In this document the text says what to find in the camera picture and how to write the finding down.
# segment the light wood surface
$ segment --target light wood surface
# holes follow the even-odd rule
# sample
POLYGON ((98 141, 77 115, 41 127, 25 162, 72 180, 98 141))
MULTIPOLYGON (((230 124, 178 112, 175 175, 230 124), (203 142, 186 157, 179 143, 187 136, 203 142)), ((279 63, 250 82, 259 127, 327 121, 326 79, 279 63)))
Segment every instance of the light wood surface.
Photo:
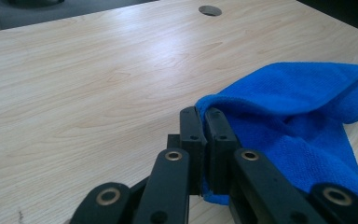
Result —
MULTIPOLYGON (((0 224, 62 224, 94 187, 134 185, 182 108, 281 61, 358 63, 358 30, 292 0, 161 0, 1 31, 0 224)), ((190 223, 233 223, 190 203, 190 223)))

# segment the table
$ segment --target table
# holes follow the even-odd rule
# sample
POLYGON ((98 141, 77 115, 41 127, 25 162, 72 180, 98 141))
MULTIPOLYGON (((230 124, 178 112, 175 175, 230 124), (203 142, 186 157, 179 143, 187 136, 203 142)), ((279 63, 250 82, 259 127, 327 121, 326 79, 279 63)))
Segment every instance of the table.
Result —
POLYGON ((94 187, 134 185, 182 108, 281 61, 358 63, 358 30, 293 0, 161 0, 0 31, 0 223, 64 223, 94 187))

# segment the cloth fold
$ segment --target cloth fold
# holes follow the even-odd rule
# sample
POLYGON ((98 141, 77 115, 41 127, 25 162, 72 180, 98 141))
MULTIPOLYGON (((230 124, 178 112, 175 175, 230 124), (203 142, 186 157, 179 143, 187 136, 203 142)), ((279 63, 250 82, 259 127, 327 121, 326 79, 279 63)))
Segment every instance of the cloth fold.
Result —
MULTIPOLYGON (((244 147, 261 150, 297 188, 339 184, 358 195, 343 123, 358 121, 358 65, 274 63, 196 103, 222 110, 244 147)), ((227 204, 204 183, 204 199, 227 204)))

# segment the blue towel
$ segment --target blue towel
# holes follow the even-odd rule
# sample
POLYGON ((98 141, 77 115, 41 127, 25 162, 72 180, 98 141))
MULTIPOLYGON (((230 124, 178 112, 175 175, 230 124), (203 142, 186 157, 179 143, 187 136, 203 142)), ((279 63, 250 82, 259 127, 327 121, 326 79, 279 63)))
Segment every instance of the blue towel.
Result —
MULTIPOLYGON (((201 98, 222 110, 243 147, 263 151, 295 187, 339 184, 358 195, 358 165, 343 123, 358 120, 358 65, 274 63, 201 98)), ((227 204, 204 184, 204 199, 227 204)))

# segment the tabletop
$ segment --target tabletop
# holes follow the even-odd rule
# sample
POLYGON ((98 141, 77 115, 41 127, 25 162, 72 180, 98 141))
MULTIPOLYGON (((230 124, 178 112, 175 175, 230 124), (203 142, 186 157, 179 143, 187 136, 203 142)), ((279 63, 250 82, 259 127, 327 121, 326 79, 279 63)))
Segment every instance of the tabletop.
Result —
MULTIPOLYGON (((294 0, 161 0, 0 31, 0 224, 64 223, 94 187, 133 186, 181 109, 293 61, 358 63, 358 29, 294 0)), ((192 196, 189 222, 233 220, 192 196)))

